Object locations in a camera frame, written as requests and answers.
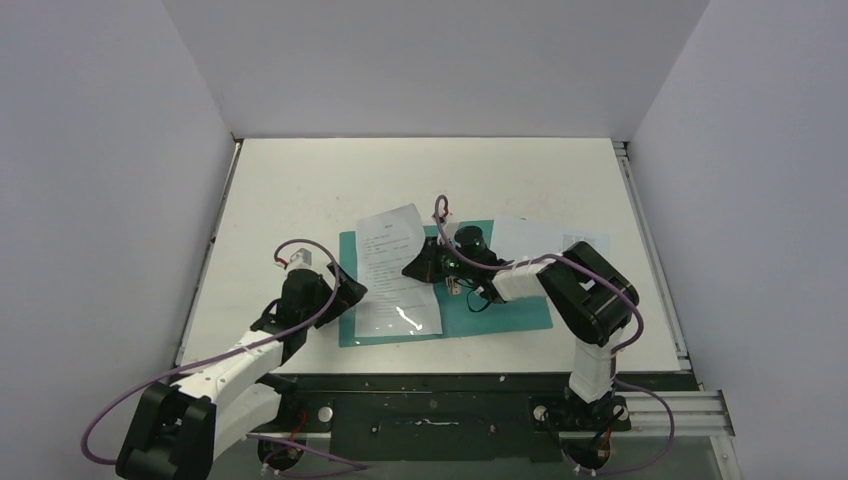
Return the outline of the printed white paper sheet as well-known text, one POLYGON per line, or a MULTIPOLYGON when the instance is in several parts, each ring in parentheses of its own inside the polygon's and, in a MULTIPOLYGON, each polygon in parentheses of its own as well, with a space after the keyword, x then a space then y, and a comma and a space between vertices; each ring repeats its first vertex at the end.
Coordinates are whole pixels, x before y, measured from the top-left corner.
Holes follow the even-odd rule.
POLYGON ((357 282, 367 288, 356 307, 357 337, 418 337, 442 332, 433 287, 402 274, 424 242, 421 215, 413 204, 357 221, 357 282))

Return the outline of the teal folder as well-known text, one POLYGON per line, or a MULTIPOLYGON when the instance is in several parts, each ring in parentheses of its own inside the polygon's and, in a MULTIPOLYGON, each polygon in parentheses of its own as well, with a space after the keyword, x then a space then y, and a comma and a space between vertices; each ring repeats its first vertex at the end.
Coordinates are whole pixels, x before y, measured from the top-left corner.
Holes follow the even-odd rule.
POLYGON ((428 284, 426 290, 435 296, 441 314, 442 331, 435 334, 404 331, 390 335, 383 331, 374 336, 362 336, 356 332, 360 325, 356 311, 345 312, 340 320, 338 345, 357 347, 389 343, 405 343, 423 340, 470 337, 495 333, 545 330, 552 327, 552 319, 547 301, 542 297, 524 298, 506 304, 483 306, 480 299, 471 300, 469 290, 460 289, 458 295, 449 292, 445 284, 428 284))

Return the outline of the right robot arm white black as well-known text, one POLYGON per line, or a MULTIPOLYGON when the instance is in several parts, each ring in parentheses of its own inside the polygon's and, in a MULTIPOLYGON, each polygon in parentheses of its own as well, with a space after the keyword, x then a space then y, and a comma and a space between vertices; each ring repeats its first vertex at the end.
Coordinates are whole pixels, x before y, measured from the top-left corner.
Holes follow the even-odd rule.
POLYGON ((419 254, 402 270, 404 276, 435 284, 453 279, 465 284, 488 305, 529 298, 548 301, 574 336, 575 355, 565 389, 563 413, 541 407, 538 421, 552 420, 572 431, 623 429, 628 424, 625 400, 617 395, 617 361, 628 346, 622 335, 631 323, 644 329, 639 295, 607 259, 585 241, 560 254, 506 260, 491 250, 477 226, 425 238, 419 254))

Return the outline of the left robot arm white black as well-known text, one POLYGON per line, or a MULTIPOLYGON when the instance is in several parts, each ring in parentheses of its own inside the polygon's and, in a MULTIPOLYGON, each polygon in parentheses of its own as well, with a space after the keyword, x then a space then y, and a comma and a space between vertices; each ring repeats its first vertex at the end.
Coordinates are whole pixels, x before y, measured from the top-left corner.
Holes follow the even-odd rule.
POLYGON ((282 431, 299 405, 269 374, 323 326, 360 303, 367 288, 334 263, 335 284, 309 265, 291 267, 281 293, 227 352, 189 375, 142 393, 119 451, 122 479, 205 479, 214 461, 255 428, 282 431))

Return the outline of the metal folder clip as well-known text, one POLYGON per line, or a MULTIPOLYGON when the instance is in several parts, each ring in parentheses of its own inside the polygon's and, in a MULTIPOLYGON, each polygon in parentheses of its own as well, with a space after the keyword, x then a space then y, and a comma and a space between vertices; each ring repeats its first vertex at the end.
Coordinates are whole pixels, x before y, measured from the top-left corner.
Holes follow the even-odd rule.
POLYGON ((463 290, 461 281, 455 276, 446 278, 446 288, 450 295, 460 295, 463 290))

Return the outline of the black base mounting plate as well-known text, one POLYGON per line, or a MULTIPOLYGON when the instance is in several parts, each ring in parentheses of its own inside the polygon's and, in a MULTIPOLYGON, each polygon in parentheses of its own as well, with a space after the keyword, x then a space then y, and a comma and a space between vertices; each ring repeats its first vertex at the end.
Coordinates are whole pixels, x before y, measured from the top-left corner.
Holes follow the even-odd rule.
POLYGON ((633 432, 644 391, 693 392, 691 374, 623 374, 593 405, 554 374, 299 375, 266 374, 270 417, 264 436, 324 439, 352 461, 560 462, 609 455, 609 434, 633 432))

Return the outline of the aluminium rail frame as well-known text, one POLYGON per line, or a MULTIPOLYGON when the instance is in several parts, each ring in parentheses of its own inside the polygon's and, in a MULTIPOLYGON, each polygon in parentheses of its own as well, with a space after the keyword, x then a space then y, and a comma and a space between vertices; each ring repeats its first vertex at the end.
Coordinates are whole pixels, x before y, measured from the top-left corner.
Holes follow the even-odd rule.
MULTIPOLYGON (((610 262, 635 283, 646 327, 619 356, 627 374, 690 374, 682 333, 646 244, 615 144, 569 138, 247 139, 234 157, 214 240, 177 361, 233 346, 281 287, 275 248, 306 238, 317 264, 329 255, 357 270, 358 220, 407 204, 425 225, 447 196, 455 218, 514 216, 609 236, 610 262)), ((545 330, 341 347, 338 321, 312 331, 284 366, 291 374, 564 373, 574 337, 557 314, 545 330)), ((635 432, 729 435, 721 395, 644 392, 635 432)))

